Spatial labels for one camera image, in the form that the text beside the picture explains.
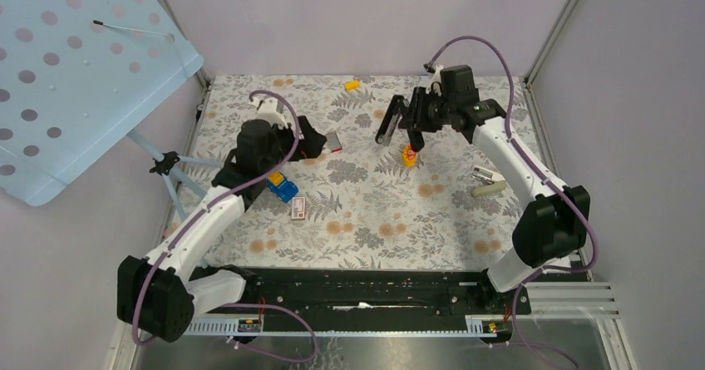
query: gray wall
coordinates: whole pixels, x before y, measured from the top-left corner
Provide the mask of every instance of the gray wall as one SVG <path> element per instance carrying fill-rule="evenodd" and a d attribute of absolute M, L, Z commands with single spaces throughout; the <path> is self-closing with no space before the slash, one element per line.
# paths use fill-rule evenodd
<path fill-rule="evenodd" d="M 138 130 L 183 150 L 192 78 Z M 150 157 L 123 139 L 58 197 L 30 207 L 0 190 L 0 368 L 96 370 L 116 326 L 116 271 L 154 248 L 168 205 Z"/>
<path fill-rule="evenodd" d="M 168 0 L 216 74 L 419 74 L 444 42 L 478 34 L 528 71 L 565 0 Z M 480 43 L 444 58 L 501 75 Z"/>
<path fill-rule="evenodd" d="M 702 368 L 705 0 L 582 0 L 535 83 L 639 368 Z"/>

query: robotic arm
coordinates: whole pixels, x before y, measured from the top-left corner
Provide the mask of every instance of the robotic arm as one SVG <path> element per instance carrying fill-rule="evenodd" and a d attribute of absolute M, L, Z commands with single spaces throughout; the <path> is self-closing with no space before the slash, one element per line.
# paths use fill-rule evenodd
<path fill-rule="evenodd" d="M 411 102 L 394 96 L 376 142 L 388 145 L 397 126 L 406 130 L 412 149 L 424 147 L 422 132 L 436 132 L 451 125 L 468 143 L 485 153 L 512 187 L 524 214 L 512 234 L 513 248 L 496 264 L 483 271 L 479 303 L 491 306 L 500 293 L 514 289 L 522 280 L 552 259 L 582 248 L 586 230 L 573 211 L 549 188 L 548 180 L 561 187 L 587 217 L 589 195 L 582 186 L 568 187 L 558 176 L 540 165 L 541 179 L 522 158 L 505 131 L 506 112 L 495 100 L 481 101 L 472 70 L 468 66 L 435 66 L 428 87 L 416 87 Z M 512 139 L 529 160 L 541 164 L 516 133 Z"/>
<path fill-rule="evenodd" d="M 222 200 L 218 197 L 274 168 L 294 143 L 294 131 L 281 115 L 282 107 L 276 99 L 257 100 L 253 104 L 258 107 L 257 118 L 242 125 L 237 147 L 228 154 L 199 207 L 143 259 L 128 256 L 121 263 L 117 285 L 120 320 L 133 323 L 139 307 L 139 328 L 173 342 L 188 328 L 192 318 L 240 300 L 245 287 L 240 274 L 219 270 L 192 281 L 190 276 L 213 241 L 257 199 L 266 187 L 266 180 Z M 300 116 L 298 123 L 303 138 L 289 160 L 318 157 L 326 137 L 311 127 L 306 116 Z M 150 272 L 151 280 L 143 287 Z M 142 304 L 136 305 L 144 288 Z"/>

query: floral tablecloth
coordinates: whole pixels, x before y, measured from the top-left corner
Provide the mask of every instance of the floral tablecloth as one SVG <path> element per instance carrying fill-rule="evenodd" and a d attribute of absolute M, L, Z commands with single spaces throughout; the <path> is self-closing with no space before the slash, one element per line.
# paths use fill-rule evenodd
<path fill-rule="evenodd" d="M 361 86 L 345 91 L 343 83 L 353 79 Z M 283 168 L 306 197 L 306 220 L 291 220 L 290 205 L 266 190 L 210 247 L 208 263 L 482 270 L 497 261 L 511 247 L 521 209 L 511 189 L 471 197 L 481 183 L 470 177 L 470 166 L 494 169 L 481 152 L 447 127 L 424 135 L 426 148 L 409 168 L 401 160 L 406 133 L 395 133 L 389 147 L 373 141 L 392 96 L 410 96 L 421 83 L 420 76 L 218 76 L 192 156 L 226 157 L 242 123 L 255 116 L 248 103 L 255 89 L 286 97 L 319 132 L 336 131 L 343 150 Z M 482 99 L 506 105 L 504 77 L 478 77 L 476 84 Z M 515 100 L 513 125 L 537 151 L 519 89 Z M 187 172 L 207 188 L 217 169 L 190 165 Z M 180 198 L 187 211 L 198 202 L 186 188 Z M 175 216 L 167 232 L 179 223 Z"/>

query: small white box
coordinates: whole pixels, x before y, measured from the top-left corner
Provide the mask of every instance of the small white box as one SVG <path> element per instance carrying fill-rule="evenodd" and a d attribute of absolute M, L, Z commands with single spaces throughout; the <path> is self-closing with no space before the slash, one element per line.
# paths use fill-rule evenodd
<path fill-rule="evenodd" d="M 293 197 L 291 199 L 291 219 L 306 219 L 306 198 Z"/>

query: purple cable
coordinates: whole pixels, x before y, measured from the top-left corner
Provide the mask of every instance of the purple cable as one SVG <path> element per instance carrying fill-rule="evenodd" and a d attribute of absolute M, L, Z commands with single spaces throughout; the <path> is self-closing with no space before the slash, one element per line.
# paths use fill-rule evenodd
<path fill-rule="evenodd" d="M 438 52 L 436 52 L 436 55 L 433 56 L 433 58 L 429 61 L 429 63 L 432 65 L 438 57 L 441 56 L 441 54 L 453 43 L 459 42 L 460 40 L 474 40 L 477 42 L 485 43 L 495 54 L 497 55 L 497 58 L 500 59 L 500 62 L 502 63 L 502 67 L 505 70 L 507 80 L 509 81 L 509 104 L 507 105 L 507 113 L 506 113 L 506 118 L 505 118 L 505 133 L 507 134 L 507 138 L 509 139 L 510 144 L 514 147 L 516 152 L 519 154 L 522 160 L 526 163 L 527 166 L 531 168 L 531 170 L 539 176 L 541 179 L 542 183 L 545 183 L 546 185 L 549 186 L 550 189 L 552 189 L 562 200 L 565 202 L 570 210 L 573 211 L 575 216 L 580 220 L 580 223 L 583 224 L 585 229 L 588 232 L 588 235 L 590 237 L 590 243 L 593 245 L 593 256 L 590 259 L 590 261 L 582 268 L 579 269 L 572 269 L 572 268 L 566 268 L 563 266 L 553 266 L 553 265 L 547 265 L 543 266 L 543 269 L 552 269 L 552 270 L 561 270 L 569 273 L 580 273 L 580 272 L 585 272 L 590 269 L 592 269 L 595 264 L 597 263 L 597 259 L 599 256 L 599 249 L 598 249 L 598 242 L 597 242 L 597 237 L 595 237 L 595 232 L 593 230 L 592 225 L 590 222 L 585 218 L 582 212 L 580 212 L 580 209 L 578 209 L 577 206 L 573 203 L 573 201 L 568 198 L 568 196 L 560 189 L 559 186 L 555 185 L 555 183 L 551 180 L 549 180 L 548 176 L 541 170 L 541 168 L 534 163 L 534 161 L 531 160 L 529 157 L 529 154 L 526 153 L 526 151 L 521 147 L 519 142 L 512 136 L 512 131 L 511 131 L 511 112 L 514 109 L 514 81 L 511 78 L 511 72 L 509 70 L 509 66 L 506 63 L 505 58 L 501 55 L 500 51 L 497 50 L 497 47 L 495 47 L 494 44 L 490 43 L 486 39 L 483 39 L 482 37 L 477 37 L 477 36 L 459 36 L 454 39 L 451 39 L 448 43 L 444 44 L 443 47 L 441 47 Z M 528 343 L 526 341 L 526 338 L 524 338 L 524 334 L 521 332 L 521 329 L 519 327 L 518 322 L 516 321 L 516 304 L 517 300 L 519 299 L 519 292 L 521 291 L 521 288 L 524 286 L 524 284 L 529 283 L 531 280 L 536 279 L 539 277 L 541 274 L 541 269 L 537 270 L 534 272 L 531 276 L 527 277 L 524 281 L 522 281 L 519 286 L 516 287 L 516 291 L 514 293 L 514 299 L 512 300 L 511 304 L 511 318 L 512 322 L 514 324 L 514 330 L 516 330 L 517 335 L 519 335 L 519 339 L 521 340 L 521 343 L 515 343 L 515 344 L 520 344 L 526 346 L 531 353 L 533 353 L 536 357 L 538 357 L 541 362 L 547 364 L 551 368 L 556 368 L 559 370 L 572 370 L 572 368 L 563 368 L 561 366 L 558 366 L 554 363 L 552 363 L 550 360 L 544 357 L 544 355 L 538 353 L 535 351 L 535 348 L 548 348 L 548 349 L 553 349 L 555 352 L 560 354 L 561 356 L 565 357 L 568 359 L 571 363 L 575 365 L 575 369 L 580 369 L 579 364 L 575 359 L 573 359 L 570 355 L 567 353 L 560 351 L 558 348 L 553 348 L 553 347 L 548 347 L 548 346 L 541 346 L 540 344 L 536 343 Z"/>
<path fill-rule="evenodd" d="M 272 175 L 274 172 L 277 170 L 282 169 L 282 167 L 287 163 L 289 158 L 292 157 L 293 153 L 296 151 L 296 146 L 298 146 L 298 140 L 299 140 L 299 135 L 301 134 L 301 126 L 298 124 L 298 118 L 296 117 L 296 111 L 294 110 L 293 106 L 286 101 L 286 99 L 282 96 L 280 96 L 277 93 L 273 93 L 271 91 L 266 91 L 266 90 L 255 90 L 251 93 L 249 93 L 249 99 L 252 100 L 252 98 L 257 95 L 257 94 L 266 94 L 269 96 L 272 96 L 276 98 L 277 100 L 281 101 L 291 112 L 291 116 L 293 117 L 293 123 L 295 126 L 295 131 L 293 133 L 293 144 L 291 146 L 291 150 L 288 151 L 287 155 L 284 156 L 281 162 L 279 162 L 274 168 L 269 170 L 267 173 L 258 176 L 246 183 L 243 183 L 242 185 L 238 185 L 234 187 L 232 190 L 225 192 L 217 197 L 215 197 L 212 201 L 210 201 L 207 205 L 206 208 L 210 210 L 213 208 L 213 205 L 218 204 L 220 201 L 224 200 L 225 198 L 231 196 L 232 194 L 237 193 L 238 191 L 241 191 L 242 189 L 246 189 L 250 187 L 251 185 L 257 184 L 260 181 L 266 179 L 270 175 Z M 165 252 L 162 252 L 159 255 L 159 258 L 154 262 L 152 265 L 150 271 L 147 273 L 147 276 L 145 277 L 145 282 L 142 283 L 142 288 L 140 289 L 140 294 L 137 295 L 137 302 L 135 304 L 135 313 L 132 315 L 132 341 L 135 342 L 135 344 L 142 346 L 146 345 L 147 343 L 150 343 L 154 340 L 155 336 L 150 336 L 146 340 L 142 341 L 140 340 L 140 329 L 138 327 L 138 323 L 140 321 L 140 314 L 142 312 L 142 304 L 145 302 L 145 296 L 147 295 L 147 288 L 149 287 L 152 278 L 154 278 L 154 275 L 156 273 L 156 270 L 159 268 L 162 262 L 164 262 L 164 259 L 169 255 L 169 252 L 174 249 L 174 247 L 181 241 L 181 238 L 184 237 L 186 232 L 194 226 L 194 224 L 200 219 L 201 216 L 205 214 L 205 210 L 199 210 L 196 212 L 184 225 L 184 227 L 179 230 L 179 233 L 176 234 L 174 239 L 167 245 L 167 250 Z"/>
<path fill-rule="evenodd" d="M 228 303 L 226 305 L 223 305 L 222 308 L 262 308 L 262 309 L 274 309 L 278 310 L 279 312 L 284 312 L 291 316 L 292 318 L 295 318 L 299 323 L 301 323 L 306 330 L 311 334 L 311 339 L 313 340 L 313 352 L 308 355 L 305 358 L 289 358 L 286 356 L 279 355 L 277 353 L 270 352 L 268 350 L 262 349 L 262 348 L 257 348 L 257 347 L 252 347 L 249 346 L 248 344 L 237 344 L 236 347 L 243 347 L 246 349 L 249 349 L 250 351 L 256 352 L 256 353 L 261 353 L 265 356 L 269 356 L 270 358 L 275 358 L 279 360 L 284 360 L 285 362 L 290 362 L 290 363 L 306 363 L 310 360 L 313 360 L 313 358 L 318 355 L 318 351 L 320 350 L 320 347 L 318 346 L 318 340 L 316 339 L 316 334 L 313 332 L 313 328 L 311 328 L 311 325 L 306 323 L 306 320 L 303 320 L 301 316 L 297 315 L 296 313 L 292 312 L 291 310 L 285 308 L 284 306 L 278 306 L 278 305 L 270 305 L 268 303 L 265 304 L 259 304 L 259 303 Z"/>

